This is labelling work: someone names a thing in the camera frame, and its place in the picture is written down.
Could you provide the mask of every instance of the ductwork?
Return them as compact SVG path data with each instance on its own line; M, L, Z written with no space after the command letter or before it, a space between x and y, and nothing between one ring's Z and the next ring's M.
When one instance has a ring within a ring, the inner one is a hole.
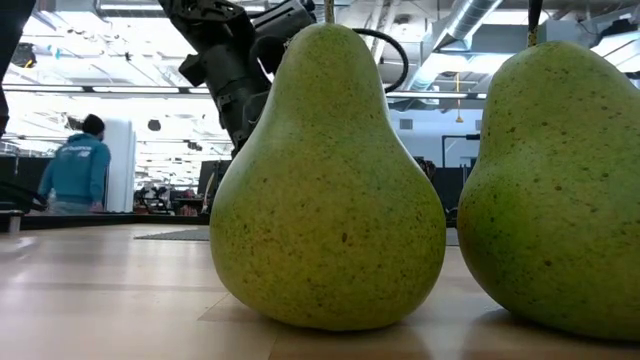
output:
M439 34L434 33L423 42L423 54L426 59L416 71L412 81L407 86L410 91L426 91L438 76L430 71L429 57L434 50L439 50L457 41L470 41L471 36L482 25L482 21L495 10L502 0L456 0L452 7L452 13L448 17L448 25Z
M431 54L445 46L461 42L463 48L468 50L471 36L482 25L484 19L495 10L502 0L456 0L452 6L451 14L444 19L444 23L433 24L432 32L426 34L423 39L422 54L423 63L416 70L412 79L405 84L408 91L427 91L438 77L438 66L433 63ZM425 109L434 104L421 100L401 100L389 104L389 108L397 111L410 109Z

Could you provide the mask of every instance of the green pear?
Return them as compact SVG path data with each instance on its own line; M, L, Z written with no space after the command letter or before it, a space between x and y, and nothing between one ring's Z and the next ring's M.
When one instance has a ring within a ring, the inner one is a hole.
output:
M514 314L640 340L640 92L579 45L548 42L495 74L458 235Z
M438 196L390 125L365 43L340 25L302 30L213 203L224 285L291 325L384 327L424 301L445 239Z

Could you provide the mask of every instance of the black robotic arm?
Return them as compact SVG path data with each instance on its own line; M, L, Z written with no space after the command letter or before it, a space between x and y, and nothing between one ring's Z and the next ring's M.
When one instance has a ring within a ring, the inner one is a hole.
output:
M315 22L315 5L287 0L254 16L226 0L160 0L160 5L198 53L187 56L180 73L193 86L207 85L235 156L266 102L271 82L264 72L275 73L285 43Z

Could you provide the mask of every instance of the white pillar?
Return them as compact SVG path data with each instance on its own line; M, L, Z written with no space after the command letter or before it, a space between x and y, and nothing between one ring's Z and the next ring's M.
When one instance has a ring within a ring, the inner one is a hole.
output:
M103 118L104 144L111 152L107 174L106 211L133 211L136 134L129 119Z

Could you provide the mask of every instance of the desk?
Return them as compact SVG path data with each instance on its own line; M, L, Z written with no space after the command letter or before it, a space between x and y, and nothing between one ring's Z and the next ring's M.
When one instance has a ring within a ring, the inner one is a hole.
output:
M618 360L640 348L511 317L457 247L427 301L387 329L291 328L239 303L209 244L134 240L196 226L122 225L0 235L0 349L20 360Z

